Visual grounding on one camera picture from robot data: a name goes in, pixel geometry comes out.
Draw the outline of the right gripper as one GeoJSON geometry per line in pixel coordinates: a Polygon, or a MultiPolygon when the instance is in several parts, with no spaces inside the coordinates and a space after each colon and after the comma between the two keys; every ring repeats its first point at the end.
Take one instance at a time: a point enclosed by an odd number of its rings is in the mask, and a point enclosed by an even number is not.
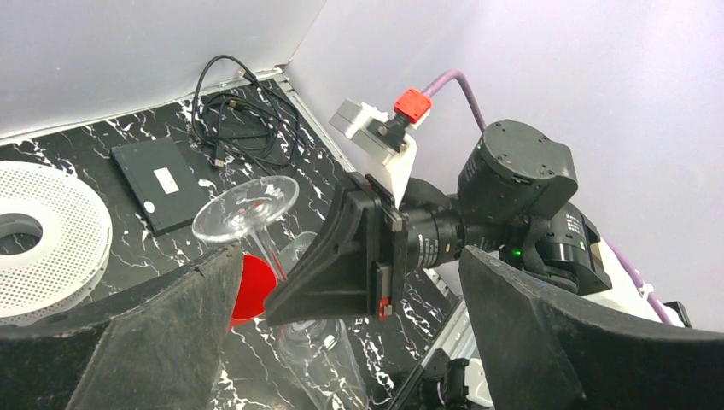
{"type": "Polygon", "coordinates": [[[406,274],[407,217],[372,175],[339,180],[324,224],[265,300],[269,325],[396,313],[406,274]]]}

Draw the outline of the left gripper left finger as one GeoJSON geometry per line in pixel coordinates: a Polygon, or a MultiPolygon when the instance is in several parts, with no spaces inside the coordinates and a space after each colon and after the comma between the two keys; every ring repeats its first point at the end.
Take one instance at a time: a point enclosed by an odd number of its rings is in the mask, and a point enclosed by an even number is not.
{"type": "Polygon", "coordinates": [[[4,409],[205,409],[242,278],[236,246],[1,330],[4,409]]]}

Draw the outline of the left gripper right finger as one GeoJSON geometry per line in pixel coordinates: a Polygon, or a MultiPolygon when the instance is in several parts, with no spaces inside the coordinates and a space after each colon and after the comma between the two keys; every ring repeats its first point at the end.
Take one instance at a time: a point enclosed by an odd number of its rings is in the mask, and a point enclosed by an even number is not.
{"type": "Polygon", "coordinates": [[[475,247],[458,271],[496,408],[722,408],[722,334],[616,311],[475,247]]]}

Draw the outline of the clear wide wine glass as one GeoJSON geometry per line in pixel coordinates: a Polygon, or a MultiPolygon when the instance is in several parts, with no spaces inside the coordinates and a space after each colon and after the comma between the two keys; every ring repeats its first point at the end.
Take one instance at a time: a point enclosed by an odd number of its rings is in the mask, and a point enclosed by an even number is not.
{"type": "Polygon", "coordinates": [[[268,226],[284,216],[300,193],[288,176],[272,175],[235,186],[204,205],[191,224],[194,236],[211,244],[239,242],[251,238],[279,283],[287,280],[277,245],[268,226]]]}

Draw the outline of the red wine glass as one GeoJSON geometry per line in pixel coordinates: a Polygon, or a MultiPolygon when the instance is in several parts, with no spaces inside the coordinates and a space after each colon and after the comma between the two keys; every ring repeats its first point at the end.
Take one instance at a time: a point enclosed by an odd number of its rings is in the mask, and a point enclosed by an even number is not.
{"type": "Polygon", "coordinates": [[[229,329],[260,317],[265,312],[266,298],[277,286],[277,278],[268,263],[258,256],[245,254],[242,276],[231,314],[229,329]]]}

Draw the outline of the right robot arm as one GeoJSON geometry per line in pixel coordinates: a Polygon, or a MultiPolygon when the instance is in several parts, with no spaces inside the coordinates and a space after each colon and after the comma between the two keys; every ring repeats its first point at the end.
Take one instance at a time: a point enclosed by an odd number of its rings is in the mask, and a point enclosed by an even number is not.
{"type": "Polygon", "coordinates": [[[266,298],[266,318],[387,318],[409,272],[456,261],[468,246],[607,307],[665,318],[642,285],[605,271],[598,229],[571,202],[577,188],[569,147],[514,120],[482,133],[453,195],[410,179],[396,202],[373,176],[350,172],[311,246],[266,298]]]}

